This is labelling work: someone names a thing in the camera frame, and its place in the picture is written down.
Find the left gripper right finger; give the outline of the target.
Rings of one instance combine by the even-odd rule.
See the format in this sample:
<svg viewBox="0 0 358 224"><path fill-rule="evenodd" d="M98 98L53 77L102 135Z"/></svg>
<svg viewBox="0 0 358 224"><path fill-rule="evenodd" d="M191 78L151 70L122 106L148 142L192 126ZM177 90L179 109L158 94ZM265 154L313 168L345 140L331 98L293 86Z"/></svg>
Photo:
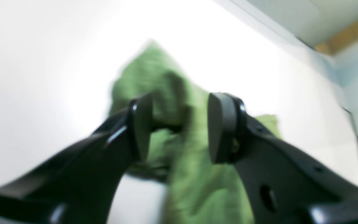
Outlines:
<svg viewBox="0 0 358 224"><path fill-rule="evenodd" d="M232 164L256 224L358 224L358 186L247 114L240 98L208 97L211 161Z"/></svg>

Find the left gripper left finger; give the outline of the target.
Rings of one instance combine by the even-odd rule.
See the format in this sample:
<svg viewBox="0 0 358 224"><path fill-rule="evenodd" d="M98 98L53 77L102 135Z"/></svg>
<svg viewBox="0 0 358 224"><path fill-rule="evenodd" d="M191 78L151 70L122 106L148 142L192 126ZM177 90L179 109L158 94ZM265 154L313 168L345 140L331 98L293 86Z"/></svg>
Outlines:
<svg viewBox="0 0 358 224"><path fill-rule="evenodd" d="M26 224L105 224L121 177L147 158L152 95L133 99L92 135L0 187L0 218Z"/></svg>

